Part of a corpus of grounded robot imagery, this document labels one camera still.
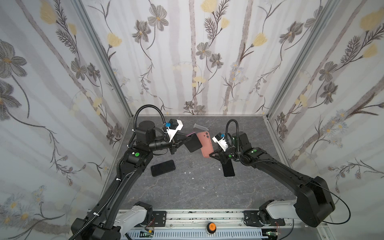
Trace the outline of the pink phone case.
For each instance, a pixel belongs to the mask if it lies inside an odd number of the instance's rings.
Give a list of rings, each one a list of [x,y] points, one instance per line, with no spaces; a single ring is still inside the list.
[[[197,137],[202,145],[201,151],[204,158],[210,158],[210,154],[214,151],[212,140],[209,132],[199,132]]]

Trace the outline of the phone with pink case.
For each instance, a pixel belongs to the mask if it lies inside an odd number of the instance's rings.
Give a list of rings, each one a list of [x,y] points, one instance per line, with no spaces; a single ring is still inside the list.
[[[186,142],[184,144],[190,153],[193,153],[203,147],[196,133],[187,135]]]

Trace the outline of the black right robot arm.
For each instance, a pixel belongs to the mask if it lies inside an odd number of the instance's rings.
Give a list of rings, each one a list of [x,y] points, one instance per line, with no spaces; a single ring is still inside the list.
[[[310,227],[317,227],[334,210],[335,204],[327,182],[321,177],[312,178],[299,173],[275,160],[261,148],[252,147],[244,132],[226,137],[217,134],[213,137],[219,148],[210,157],[222,164],[238,160],[244,166],[258,169],[288,188],[295,196],[291,201],[269,200],[259,207],[252,224],[257,227],[270,225],[279,219],[301,220]]]

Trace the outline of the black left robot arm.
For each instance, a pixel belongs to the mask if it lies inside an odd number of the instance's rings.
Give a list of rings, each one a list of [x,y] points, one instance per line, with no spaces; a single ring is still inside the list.
[[[143,121],[134,126],[127,151],[117,164],[116,176],[107,191],[85,218],[77,218],[72,226],[72,240],[119,240],[133,227],[152,220],[152,207],[137,203],[121,215],[118,212],[129,191],[143,174],[155,151],[169,150],[174,154],[191,137],[181,133],[181,120],[164,122],[162,129],[154,122]]]

